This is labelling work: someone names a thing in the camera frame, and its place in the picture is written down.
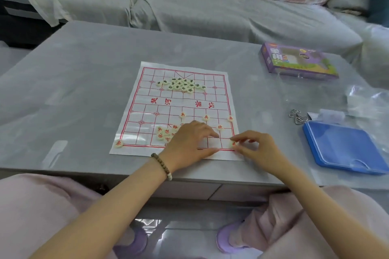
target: left hand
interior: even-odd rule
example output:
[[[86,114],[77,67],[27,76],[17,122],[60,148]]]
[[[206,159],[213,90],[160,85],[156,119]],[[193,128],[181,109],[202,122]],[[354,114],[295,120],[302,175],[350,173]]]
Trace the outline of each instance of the left hand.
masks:
[[[205,123],[192,121],[184,124],[159,156],[171,173],[188,167],[219,151],[218,148],[197,149],[198,143],[208,136],[219,138],[219,134]]]

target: table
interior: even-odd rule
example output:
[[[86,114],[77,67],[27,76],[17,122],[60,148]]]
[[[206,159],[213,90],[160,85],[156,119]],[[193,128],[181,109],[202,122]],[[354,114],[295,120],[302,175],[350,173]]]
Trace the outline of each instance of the table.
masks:
[[[141,156],[109,155],[141,61],[228,72],[240,131],[273,135],[281,150],[320,185],[389,189],[372,176],[316,165],[291,108],[346,108],[348,85],[367,83],[340,56],[340,79],[299,80],[268,73],[261,45],[81,21],[67,23],[0,77],[0,169],[129,175]],[[245,161],[208,161],[175,180],[279,186]]]

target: xiangqi board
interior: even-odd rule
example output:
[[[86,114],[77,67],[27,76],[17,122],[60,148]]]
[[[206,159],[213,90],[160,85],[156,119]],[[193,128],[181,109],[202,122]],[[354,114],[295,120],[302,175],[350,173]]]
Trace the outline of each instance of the xiangqi board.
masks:
[[[110,154],[159,153],[193,120],[207,123],[220,136],[198,146],[220,149],[210,159],[242,159],[231,149],[230,137],[239,132],[227,73],[142,62]]]

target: hand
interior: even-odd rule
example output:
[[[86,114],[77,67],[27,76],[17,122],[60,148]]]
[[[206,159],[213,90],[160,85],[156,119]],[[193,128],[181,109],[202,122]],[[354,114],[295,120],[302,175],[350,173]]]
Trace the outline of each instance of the hand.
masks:
[[[192,121],[184,124],[159,156],[171,173],[188,167],[219,151],[218,148],[197,149],[198,143],[208,136],[219,138],[219,134],[205,123]]]
[[[288,173],[288,168],[293,164],[284,156],[274,139],[269,134],[247,130],[241,134],[234,135],[231,140],[239,142],[233,149],[245,157],[252,159],[259,167],[266,172],[280,178]],[[258,142],[257,150],[253,151],[242,145],[246,140]]]

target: blue case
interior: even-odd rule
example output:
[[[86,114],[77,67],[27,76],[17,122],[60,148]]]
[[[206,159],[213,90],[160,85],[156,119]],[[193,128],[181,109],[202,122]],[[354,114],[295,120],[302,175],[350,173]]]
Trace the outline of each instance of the blue case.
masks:
[[[366,131],[320,121],[303,130],[318,165],[366,174],[389,173],[389,167]]]

